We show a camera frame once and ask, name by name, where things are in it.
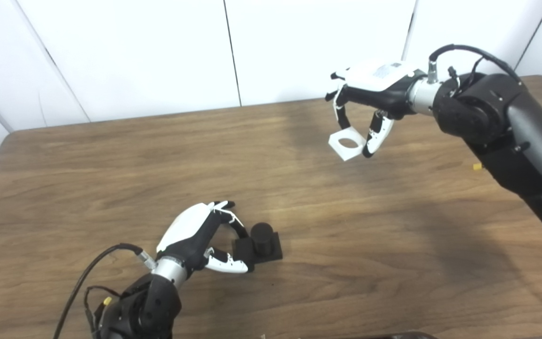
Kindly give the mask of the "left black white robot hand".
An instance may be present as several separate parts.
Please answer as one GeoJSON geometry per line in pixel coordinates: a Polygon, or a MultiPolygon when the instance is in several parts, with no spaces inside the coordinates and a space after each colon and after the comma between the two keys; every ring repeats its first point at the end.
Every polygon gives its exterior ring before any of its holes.
{"type": "Polygon", "coordinates": [[[187,278],[204,268],[232,274],[253,272],[254,264],[235,259],[209,244],[221,225],[229,225],[240,240],[249,236],[232,212],[234,206],[233,201],[199,202],[181,212],[157,245],[156,260],[174,261],[186,272],[187,278]]]}

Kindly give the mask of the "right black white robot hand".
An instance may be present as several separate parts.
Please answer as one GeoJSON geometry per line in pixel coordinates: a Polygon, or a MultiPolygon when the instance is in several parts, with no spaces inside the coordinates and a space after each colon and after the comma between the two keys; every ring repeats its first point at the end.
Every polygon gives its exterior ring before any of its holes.
{"type": "Polygon", "coordinates": [[[328,144],[343,161],[359,155],[372,157],[389,135],[396,120],[412,110],[413,90],[426,79],[426,72],[403,61],[370,59],[348,69],[331,73],[336,90],[325,95],[333,105],[340,130],[331,134],[328,144]],[[352,127],[346,114],[347,103],[375,108],[365,136],[352,127]]]}

